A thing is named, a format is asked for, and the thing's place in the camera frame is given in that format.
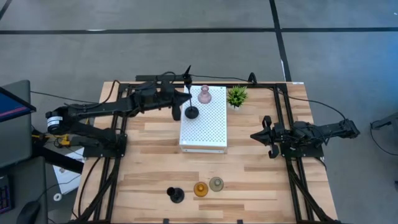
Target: pink bottle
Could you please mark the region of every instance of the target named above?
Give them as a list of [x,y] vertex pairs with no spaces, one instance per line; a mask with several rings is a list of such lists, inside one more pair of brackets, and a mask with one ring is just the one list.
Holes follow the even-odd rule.
[[211,101],[211,94],[209,93],[209,86],[203,85],[200,88],[201,92],[198,95],[198,100],[200,103],[207,104]]

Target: small green plant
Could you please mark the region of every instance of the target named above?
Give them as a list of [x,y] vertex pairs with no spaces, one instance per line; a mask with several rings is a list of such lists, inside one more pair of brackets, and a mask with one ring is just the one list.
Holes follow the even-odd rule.
[[246,93],[245,86],[234,86],[232,89],[228,90],[227,101],[232,106],[240,107],[247,97],[248,93]]

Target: monitor screen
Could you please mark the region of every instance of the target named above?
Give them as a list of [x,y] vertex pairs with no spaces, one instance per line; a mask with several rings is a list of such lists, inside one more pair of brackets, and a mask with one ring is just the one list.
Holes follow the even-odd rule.
[[16,95],[0,88],[0,122],[36,111],[36,108]]

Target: wooden table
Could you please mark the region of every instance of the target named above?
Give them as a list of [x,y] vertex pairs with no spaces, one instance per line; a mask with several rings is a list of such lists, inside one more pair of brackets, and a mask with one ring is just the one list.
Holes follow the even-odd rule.
[[[290,96],[307,99],[302,83],[287,83],[287,86]],[[100,101],[108,96],[110,87],[111,82],[104,83]],[[111,99],[116,99],[116,91]],[[312,122],[308,102],[290,100],[290,104],[295,121]],[[287,122],[283,97],[281,105]],[[128,145],[121,161],[112,223],[162,223],[164,218],[169,218],[171,223],[236,223],[238,219],[244,223],[295,223],[285,159],[281,156],[270,159],[269,147],[249,137],[262,130],[264,115],[270,115],[273,122],[277,122],[273,92],[249,88],[243,107],[239,111],[228,109],[227,113],[227,154],[181,153],[178,146],[180,122],[172,119],[170,109],[148,111],[129,118]],[[111,120],[111,116],[96,118],[95,126],[108,128]],[[81,185],[95,160],[91,158],[85,163],[75,213]],[[304,158],[303,163],[310,193],[326,214],[337,218],[325,168],[313,158]],[[90,175],[82,210],[98,192],[102,167],[103,159]],[[199,181],[208,184],[212,177],[221,177],[224,189],[220,192],[209,190],[206,197],[197,197],[193,186]],[[185,200],[172,203],[166,194],[168,187],[182,188]],[[306,219],[301,194],[299,197]],[[107,203],[108,195],[105,195],[101,218],[105,216]]]

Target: keyboard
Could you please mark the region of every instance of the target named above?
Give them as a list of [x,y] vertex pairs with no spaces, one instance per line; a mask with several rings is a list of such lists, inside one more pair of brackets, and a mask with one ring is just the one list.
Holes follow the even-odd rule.
[[12,209],[10,181],[7,175],[0,176],[0,214]]

